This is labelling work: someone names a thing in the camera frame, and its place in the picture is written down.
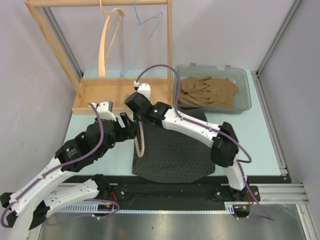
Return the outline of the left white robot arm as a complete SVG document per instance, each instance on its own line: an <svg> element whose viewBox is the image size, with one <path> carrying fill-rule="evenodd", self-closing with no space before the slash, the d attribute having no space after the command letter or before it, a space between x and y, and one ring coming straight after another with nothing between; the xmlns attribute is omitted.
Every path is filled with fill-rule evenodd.
<svg viewBox="0 0 320 240"><path fill-rule="evenodd" d="M0 202L4 212L0 217L0 224L4 228L12 228L26 207L32 206L32 219L28 225L31 230L69 204L94 198L107 199L111 188L101 174L96 174L69 191L55 194L51 192L75 173L102 158L116 143L136 137L138 123L132 121L126 113L121 113L120 119L124 126L120 125L117 117L110 120L97 116L86 131L66 141L48 165L23 188L13 193L3 193Z"/></svg>

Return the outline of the dark grey dotted skirt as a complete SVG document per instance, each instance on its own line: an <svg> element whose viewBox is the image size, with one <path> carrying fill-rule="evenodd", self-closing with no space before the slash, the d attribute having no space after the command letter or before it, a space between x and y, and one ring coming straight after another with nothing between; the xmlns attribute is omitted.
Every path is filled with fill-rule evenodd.
<svg viewBox="0 0 320 240"><path fill-rule="evenodd" d="M202 142L173 130L143 122L144 153L134 150L132 174L156 183L186 184L216 170L211 149Z"/></svg>

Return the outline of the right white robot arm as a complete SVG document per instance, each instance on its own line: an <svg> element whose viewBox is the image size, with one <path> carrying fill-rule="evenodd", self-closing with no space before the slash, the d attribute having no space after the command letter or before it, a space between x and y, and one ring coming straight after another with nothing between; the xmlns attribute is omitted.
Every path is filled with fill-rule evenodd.
<svg viewBox="0 0 320 240"><path fill-rule="evenodd" d="M131 94L124 103L141 120L206 145L210 148L210 160L222 167L227 176L231 196L237 201L248 196L248 177L241 163L248 164L252 158L240 145L230 123L218 125L205 122L163 102L153 105L146 96L138 92Z"/></svg>

